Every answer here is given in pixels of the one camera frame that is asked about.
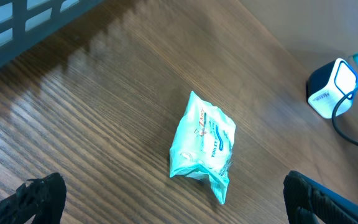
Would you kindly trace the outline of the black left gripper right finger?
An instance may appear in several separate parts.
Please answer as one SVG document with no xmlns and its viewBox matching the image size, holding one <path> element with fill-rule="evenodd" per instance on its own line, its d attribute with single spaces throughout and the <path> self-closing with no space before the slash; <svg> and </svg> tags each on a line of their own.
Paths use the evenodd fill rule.
<svg viewBox="0 0 358 224">
<path fill-rule="evenodd" d="M 290 224 L 358 223 L 358 205 L 292 170 L 283 182 L 283 196 Z"/>
</svg>

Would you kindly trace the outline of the pale teal tissue packet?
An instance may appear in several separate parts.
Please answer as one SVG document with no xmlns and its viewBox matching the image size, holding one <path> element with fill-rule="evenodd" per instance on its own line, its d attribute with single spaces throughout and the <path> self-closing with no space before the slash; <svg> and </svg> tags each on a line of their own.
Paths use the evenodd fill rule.
<svg viewBox="0 0 358 224">
<path fill-rule="evenodd" d="M 225 204 L 235 131 L 229 116 L 192 91 L 170 148 L 170 177 L 206 180 Z"/>
</svg>

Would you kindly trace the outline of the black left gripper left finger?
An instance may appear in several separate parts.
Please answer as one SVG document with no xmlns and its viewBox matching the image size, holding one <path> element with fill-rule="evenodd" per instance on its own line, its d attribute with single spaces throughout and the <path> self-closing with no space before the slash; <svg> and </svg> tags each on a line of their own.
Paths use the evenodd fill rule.
<svg viewBox="0 0 358 224">
<path fill-rule="evenodd" d="M 42 179 L 28 179 L 15 194 L 0 201 L 0 223 L 59 224 L 65 208 L 67 188 L 63 177 L 52 173 Z"/>
</svg>

